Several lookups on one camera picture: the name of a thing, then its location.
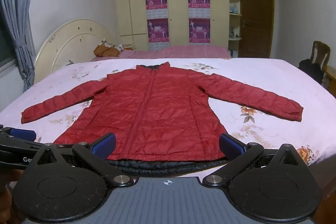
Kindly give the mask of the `blue grey curtain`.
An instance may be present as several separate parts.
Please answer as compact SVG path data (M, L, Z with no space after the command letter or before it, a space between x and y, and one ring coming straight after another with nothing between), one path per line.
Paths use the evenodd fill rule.
M35 78L36 51L30 27L30 1L1 0L1 13L13 41L24 91L33 85Z

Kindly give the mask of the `upper left purple poster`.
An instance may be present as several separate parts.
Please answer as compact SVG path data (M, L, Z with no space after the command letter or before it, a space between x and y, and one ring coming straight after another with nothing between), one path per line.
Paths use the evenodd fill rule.
M167 0L145 0L147 19L167 19L169 17Z

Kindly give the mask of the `red puffer jacket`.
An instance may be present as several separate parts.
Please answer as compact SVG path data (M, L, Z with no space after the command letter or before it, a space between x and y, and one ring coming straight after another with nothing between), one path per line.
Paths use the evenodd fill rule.
M111 132L116 136L116 149L108 157L112 164L155 176L189 173L221 165L227 158L219 148L226 129L210 108L210 98L288 121L302 119L302 106L289 98L215 73L163 63L139 65L82 83L26 108L21 122L89 101L56 144L89 143Z

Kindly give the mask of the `pink striped bed sheet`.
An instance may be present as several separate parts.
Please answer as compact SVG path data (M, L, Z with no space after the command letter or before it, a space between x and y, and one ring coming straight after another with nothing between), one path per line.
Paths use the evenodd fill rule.
M167 47L157 51L124 50L117 57L95 57L92 61L109 59L230 59L227 48L209 44Z

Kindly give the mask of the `lower left purple poster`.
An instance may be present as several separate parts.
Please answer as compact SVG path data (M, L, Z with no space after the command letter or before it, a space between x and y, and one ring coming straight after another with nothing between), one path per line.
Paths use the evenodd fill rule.
M148 19L147 34L150 51L159 51L170 46L167 18Z

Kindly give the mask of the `purple poster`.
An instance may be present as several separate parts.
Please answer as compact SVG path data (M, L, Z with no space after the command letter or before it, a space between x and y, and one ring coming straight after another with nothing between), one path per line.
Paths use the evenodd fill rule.
M159 51L170 46L167 18L148 19L147 34L150 51Z
M167 0L145 0L147 19L167 19L169 17Z
M209 44L211 36L210 19L190 18L189 19L189 43Z
M189 18L210 19L210 0L188 0Z

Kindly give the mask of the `brown wooden door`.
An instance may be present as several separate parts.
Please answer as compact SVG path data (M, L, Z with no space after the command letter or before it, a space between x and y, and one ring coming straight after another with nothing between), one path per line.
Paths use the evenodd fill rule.
M241 0L241 14L238 57L270 57L274 0Z

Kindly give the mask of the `lower right purple poster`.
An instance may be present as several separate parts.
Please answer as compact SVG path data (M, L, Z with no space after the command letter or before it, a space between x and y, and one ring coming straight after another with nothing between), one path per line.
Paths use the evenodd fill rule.
M210 19L190 18L189 19L189 43L209 44L211 36Z

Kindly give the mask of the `wooden chair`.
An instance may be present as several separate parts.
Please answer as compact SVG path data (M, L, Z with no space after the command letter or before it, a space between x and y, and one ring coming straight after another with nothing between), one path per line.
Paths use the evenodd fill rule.
M330 47L320 41L314 41L311 51L310 62L312 64L318 64L321 69L328 64L330 58Z

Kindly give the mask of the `upper right purple poster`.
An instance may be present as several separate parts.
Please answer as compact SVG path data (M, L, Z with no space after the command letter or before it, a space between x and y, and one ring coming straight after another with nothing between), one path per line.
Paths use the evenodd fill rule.
M189 18L210 19L210 0L188 0Z

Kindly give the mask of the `black bag on chair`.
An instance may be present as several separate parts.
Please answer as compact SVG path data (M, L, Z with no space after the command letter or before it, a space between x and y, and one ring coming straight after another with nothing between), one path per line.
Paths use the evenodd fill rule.
M314 79L319 84L322 84L323 71L318 63L312 63L309 59L305 59L299 62L301 71L305 72L308 76Z

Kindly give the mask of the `cream round headboard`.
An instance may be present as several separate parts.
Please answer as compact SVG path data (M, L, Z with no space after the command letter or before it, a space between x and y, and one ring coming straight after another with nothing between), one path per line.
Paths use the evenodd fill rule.
M101 42L115 44L108 30L90 19L76 19L59 27L41 46L35 59L34 83L56 70L95 58L94 49Z

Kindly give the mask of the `floral pink bedspread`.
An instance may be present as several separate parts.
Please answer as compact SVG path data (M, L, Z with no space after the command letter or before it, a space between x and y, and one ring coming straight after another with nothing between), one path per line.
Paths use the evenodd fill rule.
M116 135L111 160L214 161L229 133L292 144L312 164L335 153L335 98L274 59L111 59L57 70L1 112L41 143Z

